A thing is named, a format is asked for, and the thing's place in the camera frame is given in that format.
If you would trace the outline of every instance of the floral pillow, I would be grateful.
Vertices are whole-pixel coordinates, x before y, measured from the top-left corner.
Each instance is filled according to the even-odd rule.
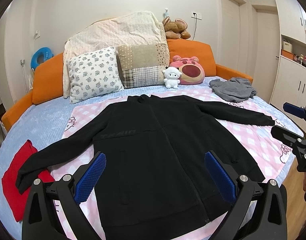
[[[117,69],[116,48],[81,54],[68,61],[70,103],[124,90]]]

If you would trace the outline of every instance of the electrical outlet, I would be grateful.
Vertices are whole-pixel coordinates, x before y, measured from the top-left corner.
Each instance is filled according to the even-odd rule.
[[[195,11],[191,11],[191,17],[196,19],[196,16],[197,16],[197,19],[198,20],[202,20],[202,14],[199,13],[199,12],[195,12]]]

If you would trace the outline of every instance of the wooden floor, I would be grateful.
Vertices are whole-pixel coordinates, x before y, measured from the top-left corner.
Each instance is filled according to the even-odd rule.
[[[304,173],[296,170],[297,161],[293,165],[284,181],[287,189],[287,228],[288,240],[295,240],[306,220],[306,202],[304,200]]]

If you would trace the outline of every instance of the pink checkered blanket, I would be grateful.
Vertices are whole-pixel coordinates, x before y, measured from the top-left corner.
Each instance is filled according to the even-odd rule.
[[[266,115],[271,116],[275,120],[277,125],[284,126],[279,120],[277,120],[274,116],[269,114],[266,110],[259,107],[257,104],[250,101],[244,101],[241,103],[226,102],[220,99],[219,97],[215,96],[212,93],[212,89],[210,88],[196,89],[196,90],[168,91],[168,92],[152,93],[152,94],[159,97],[187,95],[202,101],[221,101],[236,107],[241,107],[264,113]],[[121,97],[116,99],[109,99],[91,105],[75,107],[68,121],[68,125],[65,128],[63,138],[69,137],[77,130],[79,130],[81,127],[83,127],[85,124],[90,122],[107,105],[126,100],[127,97]],[[265,182],[267,182],[269,179],[275,179],[280,174],[292,151],[289,147],[283,145],[280,141],[272,137],[271,135],[272,127],[242,125],[223,120],[218,120],[218,121],[224,127],[226,127],[253,156],[255,161],[258,163],[258,166],[260,167],[262,173],[265,175],[266,178]],[[52,176],[55,178],[55,180],[59,180],[65,174],[73,174],[79,166],[88,163],[93,158],[93,154],[94,154],[93,146],[90,146],[74,160],[65,164],[54,166],[51,172]],[[76,237],[72,232],[71,227],[69,226],[69,223],[61,208],[60,202],[55,201],[55,204],[58,211],[60,222],[63,226],[63,229],[67,237],[72,240],[75,240]],[[101,214],[99,214],[98,212],[94,190],[92,191],[88,200],[80,204],[80,208],[82,209],[83,213],[85,214],[85,216],[87,217],[88,221],[93,226],[95,231],[99,234],[99,236],[103,240],[105,240],[105,234],[103,228],[101,227],[101,221],[100,221]],[[225,215],[222,215],[221,217],[205,225],[204,227],[192,231],[184,236],[180,236],[176,238],[176,240],[204,239],[210,236],[215,231],[215,229],[220,224],[224,216]]]

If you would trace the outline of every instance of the white sheep plush toy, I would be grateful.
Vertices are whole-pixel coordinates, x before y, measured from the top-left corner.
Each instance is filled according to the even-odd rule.
[[[178,84],[180,83],[180,76],[182,73],[175,67],[166,67],[166,70],[162,71],[164,73],[164,83],[166,88],[178,89]]]

